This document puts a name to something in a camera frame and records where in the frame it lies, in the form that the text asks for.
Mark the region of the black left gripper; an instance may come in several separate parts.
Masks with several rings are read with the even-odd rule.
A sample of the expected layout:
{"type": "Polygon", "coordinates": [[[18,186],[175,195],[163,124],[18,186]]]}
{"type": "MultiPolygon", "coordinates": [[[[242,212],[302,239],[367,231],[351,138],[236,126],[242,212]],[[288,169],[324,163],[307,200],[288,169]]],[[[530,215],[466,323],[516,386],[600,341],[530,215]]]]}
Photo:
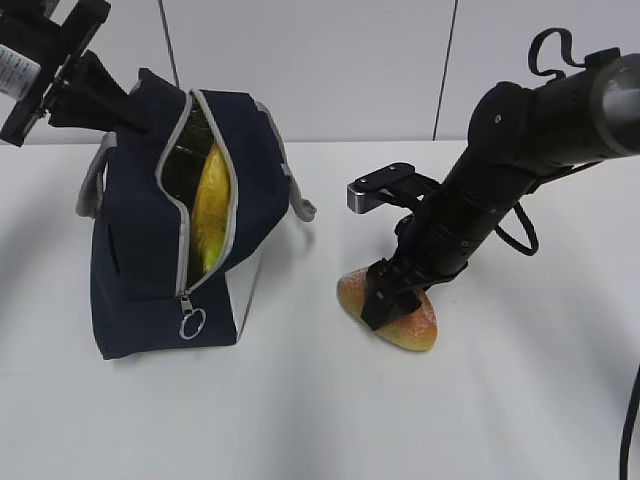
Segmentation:
{"type": "Polygon", "coordinates": [[[151,121],[87,46],[106,22],[106,1],[78,1],[63,23],[56,1],[1,3],[1,93],[15,105],[1,139],[22,146],[35,123],[54,128],[147,132],[151,121]]]}

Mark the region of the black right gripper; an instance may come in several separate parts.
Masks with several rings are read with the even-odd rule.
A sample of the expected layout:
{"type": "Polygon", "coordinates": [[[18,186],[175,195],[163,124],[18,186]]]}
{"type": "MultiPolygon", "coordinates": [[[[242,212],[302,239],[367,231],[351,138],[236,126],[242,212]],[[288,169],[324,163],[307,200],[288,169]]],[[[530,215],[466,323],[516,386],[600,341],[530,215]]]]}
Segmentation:
{"type": "Polygon", "coordinates": [[[431,199],[410,209],[392,259],[365,274],[361,318],[374,331],[416,312],[422,301],[414,287],[455,278],[500,222],[500,205],[480,199],[431,199]]]}

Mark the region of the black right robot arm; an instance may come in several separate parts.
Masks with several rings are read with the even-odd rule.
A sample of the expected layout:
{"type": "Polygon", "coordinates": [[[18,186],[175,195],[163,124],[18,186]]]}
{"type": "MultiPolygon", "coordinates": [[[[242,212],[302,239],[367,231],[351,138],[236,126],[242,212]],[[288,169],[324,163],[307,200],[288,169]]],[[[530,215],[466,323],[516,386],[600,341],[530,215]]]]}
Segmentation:
{"type": "Polygon", "coordinates": [[[476,106],[467,146],[442,181],[394,164],[354,182],[407,208],[397,248],[366,274],[362,319],[379,329],[416,311],[418,295],[453,280],[520,201],[542,184],[639,152],[639,58],[608,49],[580,73],[527,89],[501,82],[476,106]]]}

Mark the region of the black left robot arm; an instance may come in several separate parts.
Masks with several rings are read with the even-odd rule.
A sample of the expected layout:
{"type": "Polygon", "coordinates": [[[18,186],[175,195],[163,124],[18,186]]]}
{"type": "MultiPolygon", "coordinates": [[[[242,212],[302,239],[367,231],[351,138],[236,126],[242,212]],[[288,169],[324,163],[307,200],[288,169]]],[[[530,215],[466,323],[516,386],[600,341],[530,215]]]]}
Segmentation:
{"type": "Polygon", "coordinates": [[[146,133],[149,117],[88,49],[106,22],[106,1],[78,1],[63,23],[56,1],[1,3],[1,93],[15,105],[1,140],[20,147],[42,118],[54,128],[146,133]]]}

